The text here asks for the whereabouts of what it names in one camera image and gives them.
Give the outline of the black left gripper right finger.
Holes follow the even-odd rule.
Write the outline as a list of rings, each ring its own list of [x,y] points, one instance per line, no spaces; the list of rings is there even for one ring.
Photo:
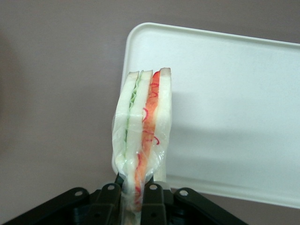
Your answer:
[[[151,178],[144,187],[142,225],[245,225],[246,222],[191,188],[175,192]]]

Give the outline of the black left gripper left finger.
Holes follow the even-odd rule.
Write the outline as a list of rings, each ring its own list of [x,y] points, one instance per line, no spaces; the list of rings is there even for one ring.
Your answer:
[[[117,225],[123,179],[89,193],[75,187],[7,221],[6,225]]]

